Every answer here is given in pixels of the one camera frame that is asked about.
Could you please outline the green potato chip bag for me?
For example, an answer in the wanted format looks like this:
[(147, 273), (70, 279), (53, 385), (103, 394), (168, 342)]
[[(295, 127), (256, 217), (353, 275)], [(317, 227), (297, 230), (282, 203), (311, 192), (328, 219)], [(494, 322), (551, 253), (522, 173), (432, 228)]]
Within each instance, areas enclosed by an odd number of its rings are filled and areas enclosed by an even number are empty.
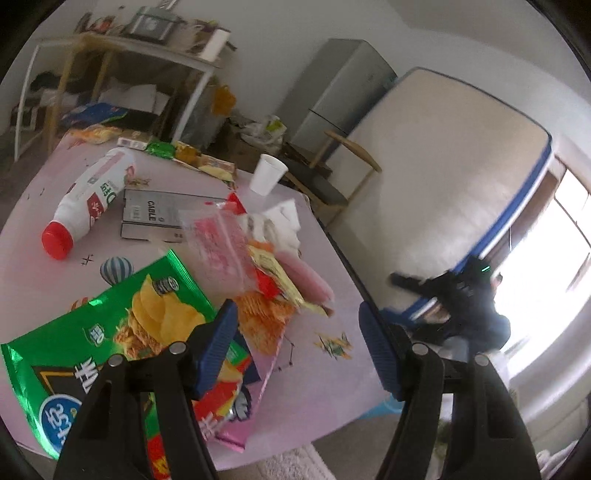
[[(82, 306), (4, 344), (9, 381), (46, 452), (58, 462), (75, 417), (111, 356), (128, 361), (155, 357), (213, 321), (221, 306), (211, 305), (179, 257), (168, 252)], [(204, 410), (199, 406), (204, 397), (192, 406), (206, 446), (211, 438), (202, 432)], [(141, 413), (148, 479), (173, 479), (153, 394), (142, 394)]]

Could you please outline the pink patterned bag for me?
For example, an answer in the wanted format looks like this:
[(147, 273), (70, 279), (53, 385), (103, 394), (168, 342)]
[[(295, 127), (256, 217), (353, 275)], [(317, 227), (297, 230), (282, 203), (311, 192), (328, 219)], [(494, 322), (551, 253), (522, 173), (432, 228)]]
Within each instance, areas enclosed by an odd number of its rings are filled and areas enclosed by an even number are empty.
[(332, 287), (307, 262), (289, 251), (276, 251), (274, 255), (304, 299), (315, 304), (328, 304), (335, 300)]

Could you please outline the white mattress blue edge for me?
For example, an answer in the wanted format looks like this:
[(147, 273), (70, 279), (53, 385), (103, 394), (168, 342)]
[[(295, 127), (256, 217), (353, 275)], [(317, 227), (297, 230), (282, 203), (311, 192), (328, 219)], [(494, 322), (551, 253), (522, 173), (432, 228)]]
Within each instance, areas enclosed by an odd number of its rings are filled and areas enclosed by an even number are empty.
[(352, 200), (332, 237), (379, 307), (418, 306), (399, 272), (434, 277), (482, 255), (545, 172), (551, 134), (507, 103), (450, 76), (411, 70), (349, 138), (381, 167), (368, 175), (345, 148), (332, 183)]

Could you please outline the orange pink chip bag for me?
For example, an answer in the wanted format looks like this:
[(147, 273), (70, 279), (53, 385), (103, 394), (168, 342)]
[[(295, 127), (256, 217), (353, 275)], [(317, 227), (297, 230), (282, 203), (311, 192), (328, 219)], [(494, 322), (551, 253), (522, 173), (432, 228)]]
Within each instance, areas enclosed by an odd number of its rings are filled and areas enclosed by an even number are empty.
[(238, 330), (214, 389), (199, 405), (202, 432), (222, 445), (245, 450), (266, 384), (276, 366), (288, 322), (297, 313), (286, 300), (259, 292), (235, 298)]

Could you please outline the white paper cup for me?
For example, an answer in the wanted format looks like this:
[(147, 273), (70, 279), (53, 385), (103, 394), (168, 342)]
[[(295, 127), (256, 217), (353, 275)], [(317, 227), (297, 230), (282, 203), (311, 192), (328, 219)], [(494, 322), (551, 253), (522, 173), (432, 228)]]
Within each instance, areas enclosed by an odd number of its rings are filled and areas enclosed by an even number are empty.
[(283, 161), (272, 155), (263, 154), (259, 157), (256, 170), (252, 174), (249, 189), (257, 195), (267, 196), (287, 171), (288, 167)]

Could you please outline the grey refrigerator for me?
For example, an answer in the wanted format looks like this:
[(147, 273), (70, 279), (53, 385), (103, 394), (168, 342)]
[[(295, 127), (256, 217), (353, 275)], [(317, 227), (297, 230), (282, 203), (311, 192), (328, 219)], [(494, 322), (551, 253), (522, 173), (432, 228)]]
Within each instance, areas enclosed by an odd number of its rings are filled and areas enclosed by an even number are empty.
[(390, 64), (367, 41), (329, 39), (276, 110), (287, 127), (284, 140), (315, 153), (325, 144), (325, 131), (348, 136), (396, 79)]

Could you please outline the white yogurt bottle red cap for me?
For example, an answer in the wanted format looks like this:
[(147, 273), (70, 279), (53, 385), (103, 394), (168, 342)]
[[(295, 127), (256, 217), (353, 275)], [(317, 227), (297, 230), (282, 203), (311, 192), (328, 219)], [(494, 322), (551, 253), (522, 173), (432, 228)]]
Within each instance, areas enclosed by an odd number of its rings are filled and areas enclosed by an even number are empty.
[(65, 259), (135, 176), (136, 158), (130, 149), (107, 151), (71, 185), (59, 202), (52, 220), (41, 234), (45, 252)]

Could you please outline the green small snack bag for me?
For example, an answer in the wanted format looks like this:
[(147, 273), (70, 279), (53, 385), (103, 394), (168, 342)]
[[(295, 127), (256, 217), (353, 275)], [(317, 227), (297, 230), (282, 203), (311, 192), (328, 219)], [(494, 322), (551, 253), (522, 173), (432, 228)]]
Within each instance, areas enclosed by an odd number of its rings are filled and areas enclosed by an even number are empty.
[(170, 160), (175, 156), (176, 148), (168, 142), (153, 141), (146, 146), (145, 152), (158, 158)]

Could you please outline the brown golden snack bag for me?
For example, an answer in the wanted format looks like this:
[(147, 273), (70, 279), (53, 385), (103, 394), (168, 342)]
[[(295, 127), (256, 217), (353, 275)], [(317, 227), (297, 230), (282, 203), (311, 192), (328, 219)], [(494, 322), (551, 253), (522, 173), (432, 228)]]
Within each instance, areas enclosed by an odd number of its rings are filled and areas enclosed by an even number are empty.
[(191, 145), (183, 142), (177, 142), (175, 144), (174, 158), (187, 165), (197, 165), (200, 152)]

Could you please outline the small white snack pack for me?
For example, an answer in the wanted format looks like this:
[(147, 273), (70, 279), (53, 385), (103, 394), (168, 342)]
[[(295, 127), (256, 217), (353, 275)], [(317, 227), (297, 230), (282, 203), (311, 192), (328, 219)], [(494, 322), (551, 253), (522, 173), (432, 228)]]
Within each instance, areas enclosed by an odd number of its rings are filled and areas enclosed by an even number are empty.
[(119, 137), (117, 139), (117, 145), (138, 151), (144, 151), (147, 147), (147, 143), (145, 141), (127, 137)]

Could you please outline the yellow snack bag left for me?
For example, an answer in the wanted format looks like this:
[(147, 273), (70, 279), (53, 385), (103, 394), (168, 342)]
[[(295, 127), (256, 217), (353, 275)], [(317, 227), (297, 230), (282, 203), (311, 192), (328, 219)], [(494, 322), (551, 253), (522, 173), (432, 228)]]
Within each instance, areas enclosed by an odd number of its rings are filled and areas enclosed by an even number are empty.
[(121, 135), (122, 130), (117, 127), (95, 124), (84, 129), (70, 129), (69, 133), (75, 139), (84, 143), (100, 145), (117, 139)]

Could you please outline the blue snack bag on chair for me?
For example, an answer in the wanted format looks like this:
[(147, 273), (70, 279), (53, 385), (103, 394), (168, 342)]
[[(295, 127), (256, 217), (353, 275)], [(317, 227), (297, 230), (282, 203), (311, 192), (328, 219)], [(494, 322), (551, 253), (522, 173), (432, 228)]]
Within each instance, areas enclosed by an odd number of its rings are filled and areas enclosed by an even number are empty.
[(113, 106), (108, 103), (91, 103), (80, 105), (64, 114), (59, 125), (66, 128), (86, 128), (95, 124), (104, 124), (119, 120), (128, 113), (126, 108)]

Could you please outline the white metal side table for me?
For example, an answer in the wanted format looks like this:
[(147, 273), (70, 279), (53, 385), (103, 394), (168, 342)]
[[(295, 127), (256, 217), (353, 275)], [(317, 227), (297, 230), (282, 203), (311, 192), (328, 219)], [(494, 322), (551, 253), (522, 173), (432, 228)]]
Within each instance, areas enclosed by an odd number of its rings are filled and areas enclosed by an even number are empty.
[[(165, 94), (176, 96), (184, 82), (190, 78), (197, 78), (192, 93), (184, 104), (184, 109), (175, 120), (171, 139), (178, 141), (183, 136), (190, 115), (217, 67), (214, 58), (192, 55), (187, 52), (172, 49), (165, 45), (149, 43), (122, 36), (104, 36), (120, 48), (110, 64), (109, 71), (101, 88), (99, 100), (106, 90), (114, 85), (135, 87), (137, 85), (153, 85)], [(24, 79), (22, 81), (20, 98), (16, 105), (16, 123), (14, 126), (13, 159), (18, 160), (26, 150), (27, 142), (22, 139), (25, 103), (30, 90), (31, 76), (37, 57), (42, 49), (58, 48), (64, 54), (67, 48), (51, 44), (51, 39), (37, 39), (29, 58)], [(82, 91), (84, 100), (91, 101), (91, 93), (102, 60), (101, 52), (83, 52), (76, 56), (72, 67), (69, 87)]]

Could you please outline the wooden chair black seat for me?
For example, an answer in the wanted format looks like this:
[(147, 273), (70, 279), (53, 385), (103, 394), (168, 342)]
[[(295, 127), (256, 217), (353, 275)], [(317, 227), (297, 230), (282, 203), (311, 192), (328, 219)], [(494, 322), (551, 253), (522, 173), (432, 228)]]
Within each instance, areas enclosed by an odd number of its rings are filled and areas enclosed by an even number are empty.
[(92, 93), (90, 96), (91, 101), (94, 102), (99, 97), (101, 88), (115, 53), (120, 50), (118, 46), (116, 46), (106, 37), (93, 33), (83, 33), (67, 38), (51, 39), (50, 43), (55, 44), (56, 46), (66, 47), (67, 52), (55, 99), (53, 101), (53, 105), (49, 109), (49, 113), (46, 118), (46, 126), (44, 127), (47, 155), (50, 155), (55, 148), (59, 116), (62, 110), (63, 95), (66, 91), (76, 56), (83, 52), (95, 51), (102, 53), (100, 69), (98, 71), (96, 80), (94, 81)]

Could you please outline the silver cooking pot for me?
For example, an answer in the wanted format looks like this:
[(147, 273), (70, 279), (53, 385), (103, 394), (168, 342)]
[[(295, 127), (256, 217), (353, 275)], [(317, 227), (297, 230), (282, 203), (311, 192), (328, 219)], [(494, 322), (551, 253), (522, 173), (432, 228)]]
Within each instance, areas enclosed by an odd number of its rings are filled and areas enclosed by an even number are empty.
[(141, 7), (124, 29), (124, 35), (146, 42), (165, 44), (181, 18), (169, 10)]

